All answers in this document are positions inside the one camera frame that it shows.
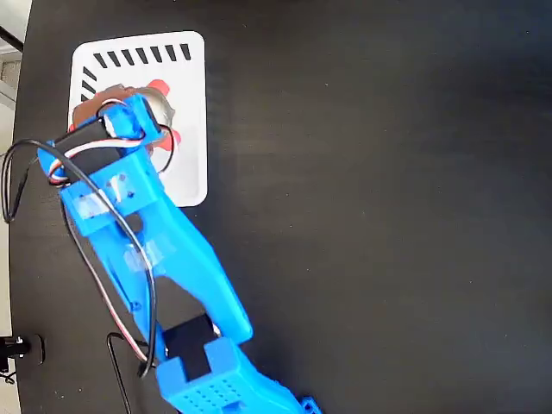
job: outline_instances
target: black table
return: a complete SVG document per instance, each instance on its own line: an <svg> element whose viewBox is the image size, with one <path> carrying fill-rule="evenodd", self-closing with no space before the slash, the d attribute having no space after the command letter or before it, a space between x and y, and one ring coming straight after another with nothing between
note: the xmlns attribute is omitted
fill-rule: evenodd
<svg viewBox="0 0 552 414"><path fill-rule="evenodd" d="M544 1L34 0L16 139L63 132L80 43L198 31L210 189L186 212L258 368L328 414L550 412L550 22ZM37 170L10 274L15 332L47 341L23 412L123 412L114 326ZM160 295L161 320L198 311ZM136 412L171 412L118 352Z"/></svg>

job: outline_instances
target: black wire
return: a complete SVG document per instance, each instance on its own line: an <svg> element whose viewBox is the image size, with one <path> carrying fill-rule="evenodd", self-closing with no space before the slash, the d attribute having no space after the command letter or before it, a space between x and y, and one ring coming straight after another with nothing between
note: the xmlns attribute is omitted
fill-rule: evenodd
<svg viewBox="0 0 552 414"><path fill-rule="evenodd" d="M58 151L55 147L52 147L44 142L40 142L37 140L21 140L18 142L15 142L11 147L9 147L8 151L6 151L5 157L2 162L2 170L0 172L0 193L2 194L2 214L3 219L6 223L9 223L13 221L16 208L14 210L10 210L10 201L9 201L9 166L11 165L11 161L13 159L13 155L16 152L17 149L20 149L21 147L30 146L30 147L37 147L40 148L58 160L61 161L63 167L67 167L69 170L72 171L80 180L84 181L86 185L90 187L92 192L96 194L97 197L102 200L102 202L105 204L105 206L108 208L112 216L115 218L116 222L121 227L121 230L125 233L125 235L130 239L132 242L135 250L140 253L144 265L146 268L146 275L147 275L147 282L148 282L148 288L149 288L149 302L151 306L150 310L150 326L149 326L149 347L147 349L147 360L145 363L141 365L141 369L139 372L139 375L141 378L144 378L146 374L149 372L149 370L152 368L154 364L154 357L155 357L155 339L156 339L156 328L157 328L157 321L156 321L156 315L157 315L157 293L155 291L155 280L154 275L152 272L152 269L147 265L147 256L145 255L145 252L143 251L140 242L136 238L135 233L132 231L132 229L129 227L129 224L125 220L125 218L119 213L116 208L113 206L113 204L107 199L104 194L101 192L99 187L91 180L91 178L83 172L78 166L75 165L69 158L65 157L63 153ZM23 175L22 180L20 181L20 184L18 186L18 193L16 194L16 206L18 205L18 200L21 200L21 193L25 186L25 182L27 180L28 170Z"/></svg>
<svg viewBox="0 0 552 414"><path fill-rule="evenodd" d="M16 383L16 381L12 378L14 375L16 375L16 371L8 375L4 375L3 373L0 373L0 378L3 378L3 381L6 384L13 386Z"/></svg>
<svg viewBox="0 0 552 414"><path fill-rule="evenodd" d="M127 390L124 387L124 383L122 382L121 370L119 369L119 363L117 362L115 350L113 349L113 338L120 339L122 341L125 341L125 339L121 334L110 332L107 335L105 342L107 344L108 351L110 351L111 365L113 365L113 371L115 371L117 384L119 385L119 391L121 392L122 402L124 403L124 410L127 412L127 414L132 414L132 411L130 410L129 396L127 395ZM137 341L136 339L135 341L138 345L144 348L147 346L147 343L145 343L144 341Z"/></svg>
<svg viewBox="0 0 552 414"><path fill-rule="evenodd" d="M169 131L169 134L171 135L171 153L169 154L169 159L166 161L165 166L161 168L158 172L158 173L164 173L166 169L171 165L171 161L173 161L174 148L176 147L176 140L174 139L174 133L171 127L169 127L168 125L163 125L162 123L160 123L159 126L162 128L166 128L166 130Z"/></svg>
<svg viewBox="0 0 552 414"><path fill-rule="evenodd" d="M8 208L6 214L4 215L4 221L6 223L11 223L14 221L14 218L16 218L17 210L19 210L19 204L21 202L21 197L23 195L23 190L25 188L25 185L27 184L28 170L37 160L38 158L34 158L28 163L27 168L25 168L25 172L23 173L21 179L19 180L19 184L17 185L16 200L14 201L14 205L11 209ZM9 193L3 192L2 198L6 198L6 197L9 197Z"/></svg>

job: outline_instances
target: red object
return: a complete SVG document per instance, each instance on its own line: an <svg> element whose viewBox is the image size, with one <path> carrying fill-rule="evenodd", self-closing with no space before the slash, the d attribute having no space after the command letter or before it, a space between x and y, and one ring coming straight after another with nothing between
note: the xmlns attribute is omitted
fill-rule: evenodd
<svg viewBox="0 0 552 414"><path fill-rule="evenodd" d="M164 80L161 80L161 79L152 80L149 84L147 84L147 87L154 88L165 96L167 96L171 91L170 86ZM182 141L182 137L180 136L179 132L172 129L172 134L174 135L174 140L177 142L177 144L180 144L180 142ZM154 143L154 147L163 148L165 151L172 151L173 140L171 139L171 135L168 133L165 134L165 138Z"/></svg>
<svg viewBox="0 0 552 414"><path fill-rule="evenodd" d="M169 87L169 85L167 85L166 82L161 79L152 80L149 84L147 84L147 87L154 88L165 96L167 96L171 91L171 88Z"/></svg>

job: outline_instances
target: black stripe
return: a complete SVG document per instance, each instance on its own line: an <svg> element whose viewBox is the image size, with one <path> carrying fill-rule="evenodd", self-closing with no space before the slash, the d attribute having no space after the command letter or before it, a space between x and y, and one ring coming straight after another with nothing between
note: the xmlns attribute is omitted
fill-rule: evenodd
<svg viewBox="0 0 552 414"><path fill-rule="evenodd" d="M96 75L94 73L90 72L86 67L83 67L83 73L88 76L89 78L92 78L94 80L97 80Z"/></svg>
<svg viewBox="0 0 552 414"><path fill-rule="evenodd" d="M82 83L83 88L85 88L88 92L92 92L93 94L96 93L96 90L92 88L90 85L88 85L84 80Z"/></svg>
<svg viewBox="0 0 552 414"><path fill-rule="evenodd" d="M169 53L169 57L173 62L176 62L176 54L174 53L174 47L173 45L166 45L165 46L166 52Z"/></svg>
<svg viewBox="0 0 552 414"><path fill-rule="evenodd" d="M132 59L132 56L130 56L130 52L128 49L124 49L121 51L122 55L124 56L124 59L127 60L127 62L129 63L129 65L131 66L134 66L135 65L135 62L134 60Z"/></svg>
<svg viewBox="0 0 552 414"><path fill-rule="evenodd" d="M113 63L115 63L115 66L121 67L121 62L119 62L119 59L117 58L115 52L107 52L107 55L113 60Z"/></svg>
<svg viewBox="0 0 552 414"><path fill-rule="evenodd" d="M138 53L138 56L140 56L142 63L147 64L146 52L144 52L144 49L142 49L141 47L138 47L136 49L136 52Z"/></svg>
<svg viewBox="0 0 552 414"><path fill-rule="evenodd" d="M12 47L16 48L21 53L23 52L23 42L17 39L8 30L0 26L0 39L7 41Z"/></svg>
<svg viewBox="0 0 552 414"><path fill-rule="evenodd" d="M182 50L182 53L184 54L184 58L186 60L191 60L190 49L188 48L187 43L180 43L180 50Z"/></svg>
<svg viewBox="0 0 552 414"><path fill-rule="evenodd" d="M107 69L105 60L100 53L94 53L94 57L96 58L96 60L99 62L99 64L102 66L103 69Z"/></svg>
<svg viewBox="0 0 552 414"><path fill-rule="evenodd" d="M152 49L152 53L155 56L155 60L161 63L161 53L159 53L159 48L156 46L151 46L150 49Z"/></svg>

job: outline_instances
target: robotic arm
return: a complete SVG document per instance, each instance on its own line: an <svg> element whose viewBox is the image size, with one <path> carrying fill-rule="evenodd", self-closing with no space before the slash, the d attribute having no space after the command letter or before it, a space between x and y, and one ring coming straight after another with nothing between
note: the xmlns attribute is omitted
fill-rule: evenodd
<svg viewBox="0 0 552 414"><path fill-rule="evenodd" d="M321 414L312 398L299 403L287 388L260 374L240 350L238 345L253 336L248 315L213 248L165 194L149 159L147 145L162 136L146 98L135 94L50 142L125 217L145 260L105 201L49 152L38 151L44 173L54 183L66 184L60 189L66 210L89 239L144 338L150 336L152 313L148 269L155 278L172 279L206 309L205 315L168 330L156 322L161 395L186 414ZM114 138L125 142L120 147L98 144Z"/></svg>

